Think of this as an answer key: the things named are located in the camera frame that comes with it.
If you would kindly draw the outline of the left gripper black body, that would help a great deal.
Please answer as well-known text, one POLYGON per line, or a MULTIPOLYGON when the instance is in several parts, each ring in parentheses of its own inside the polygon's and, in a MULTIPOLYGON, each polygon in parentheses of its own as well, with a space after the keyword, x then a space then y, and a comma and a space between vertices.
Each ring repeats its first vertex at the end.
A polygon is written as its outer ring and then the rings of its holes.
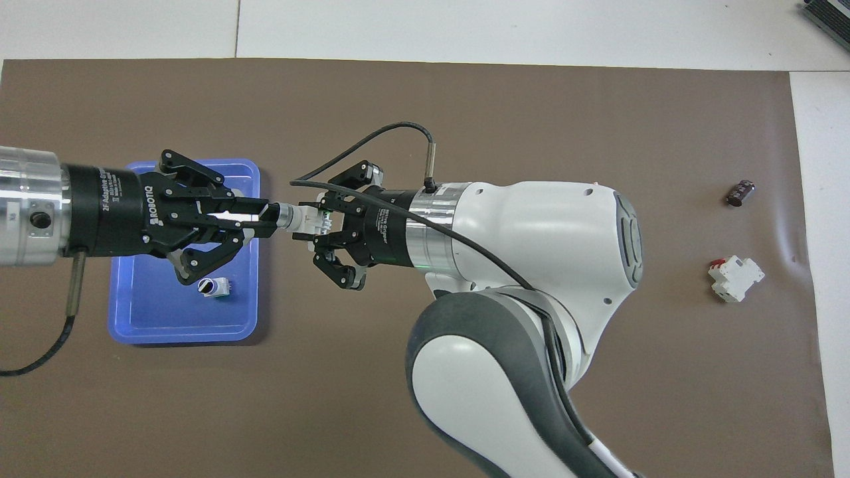
POLYGON ((88 257, 148 254, 167 257, 201 241, 198 215, 188 205, 160 197, 165 178, 159 169, 139 173, 93 165, 63 166, 63 197, 70 200, 63 255, 88 257))

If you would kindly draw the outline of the small dark brown component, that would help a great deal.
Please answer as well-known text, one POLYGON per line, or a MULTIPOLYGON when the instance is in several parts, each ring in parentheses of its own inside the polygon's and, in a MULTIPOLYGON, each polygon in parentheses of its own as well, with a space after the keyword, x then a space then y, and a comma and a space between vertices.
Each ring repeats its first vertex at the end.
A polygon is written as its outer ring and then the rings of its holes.
POLYGON ((725 196, 726 205, 732 206, 733 208, 740 208, 743 204, 752 196, 752 193, 756 190, 756 185, 753 181, 747 181, 744 179, 743 181, 737 182, 728 194, 725 196))

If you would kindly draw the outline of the white-backed selector switch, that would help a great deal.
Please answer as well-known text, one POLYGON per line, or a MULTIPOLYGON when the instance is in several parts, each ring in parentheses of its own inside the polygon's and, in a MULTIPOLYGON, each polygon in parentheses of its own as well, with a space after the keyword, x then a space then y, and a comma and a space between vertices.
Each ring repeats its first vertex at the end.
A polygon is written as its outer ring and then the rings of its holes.
POLYGON ((331 213, 311 205, 292 205, 273 202, 278 206, 279 215, 276 227, 291 233, 307 235, 327 235, 331 231, 331 213))

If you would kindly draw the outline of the blue plastic tray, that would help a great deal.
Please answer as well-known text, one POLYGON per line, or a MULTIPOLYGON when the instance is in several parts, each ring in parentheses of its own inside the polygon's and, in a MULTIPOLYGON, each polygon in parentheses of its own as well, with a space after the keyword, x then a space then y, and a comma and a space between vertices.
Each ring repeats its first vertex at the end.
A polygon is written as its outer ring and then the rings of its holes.
POLYGON ((258 324, 259 241, 212 273, 230 293, 206 297, 178 282, 167 260, 149 255, 113 258, 107 329, 130 345, 221 343, 248 338, 258 324))

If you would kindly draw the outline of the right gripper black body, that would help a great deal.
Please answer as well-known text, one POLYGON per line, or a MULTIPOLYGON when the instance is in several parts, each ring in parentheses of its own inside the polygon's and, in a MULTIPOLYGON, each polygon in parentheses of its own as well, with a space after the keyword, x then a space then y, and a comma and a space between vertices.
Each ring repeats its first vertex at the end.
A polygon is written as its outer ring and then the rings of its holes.
POLYGON ((344 248, 359 266, 371 267, 373 264, 394 264, 412 268, 412 260, 406 241, 407 218, 386 209, 353 201, 355 208, 363 208, 363 214, 344 215, 343 229, 356 231, 357 241, 344 248))

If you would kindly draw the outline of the white circuit breaker red lever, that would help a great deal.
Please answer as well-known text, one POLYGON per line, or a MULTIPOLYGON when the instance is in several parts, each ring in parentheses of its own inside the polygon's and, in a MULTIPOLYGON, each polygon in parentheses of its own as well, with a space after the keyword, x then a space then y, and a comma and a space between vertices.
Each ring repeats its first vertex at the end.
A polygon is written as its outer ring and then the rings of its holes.
POLYGON ((713 280, 711 290, 727 303, 740 303, 746 292, 765 278, 765 273, 752 258, 737 255, 711 261, 707 273, 713 280))

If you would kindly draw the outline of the grey ridged metal device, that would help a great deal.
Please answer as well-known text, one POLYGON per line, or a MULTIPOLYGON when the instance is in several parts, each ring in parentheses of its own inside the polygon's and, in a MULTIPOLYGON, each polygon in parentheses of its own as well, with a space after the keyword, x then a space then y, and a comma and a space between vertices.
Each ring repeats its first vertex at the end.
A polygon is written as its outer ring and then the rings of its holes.
POLYGON ((839 37, 850 37, 850 0, 804 0, 805 18, 839 37))

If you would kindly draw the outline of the brown table mat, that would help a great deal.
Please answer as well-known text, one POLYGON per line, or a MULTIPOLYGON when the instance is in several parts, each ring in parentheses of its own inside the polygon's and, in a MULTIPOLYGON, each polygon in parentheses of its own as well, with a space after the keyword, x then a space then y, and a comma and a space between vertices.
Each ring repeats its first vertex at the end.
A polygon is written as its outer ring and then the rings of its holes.
MULTIPOLYGON (((644 275, 572 396, 647 478, 832 478, 790 79, 778 72, 335 62, 7 61, 0 145, 123 167, 164 149, 247 158, 263 193, 384 124, 437 143, 439 181, 607 185, 644 275), (740 208, 739 181, 756 190, 740 208), (740 303, 711 261, 765 273, 740 303)), ((288 234, 260 243, 260 320, 237 345, 135 347, 89 260, 67 345, 0 378, 0 478, 483 478, 424 423, 406 344, 433 299, 406 268, 335 287, 288 234)))

